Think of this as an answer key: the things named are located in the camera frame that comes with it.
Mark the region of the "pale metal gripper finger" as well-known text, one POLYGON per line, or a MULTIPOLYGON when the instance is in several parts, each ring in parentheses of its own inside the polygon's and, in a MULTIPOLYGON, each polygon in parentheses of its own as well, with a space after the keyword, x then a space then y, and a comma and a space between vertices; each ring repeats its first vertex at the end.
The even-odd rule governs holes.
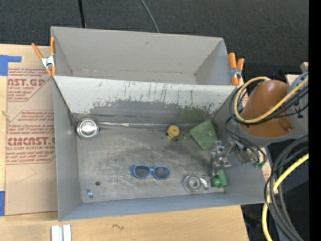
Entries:
POLYGON ((223 146, 221 141, 216 141, 212 150, 211 150, 211 159, 212 160, 222 160, 223 158, 223 146))
POLYGON ((231 167, 227 158, 223 157, 215 157, 210 159, 210 166, 209 166, 209 176, 215 177, 219 174, 219 171, 223 168, 231 167))

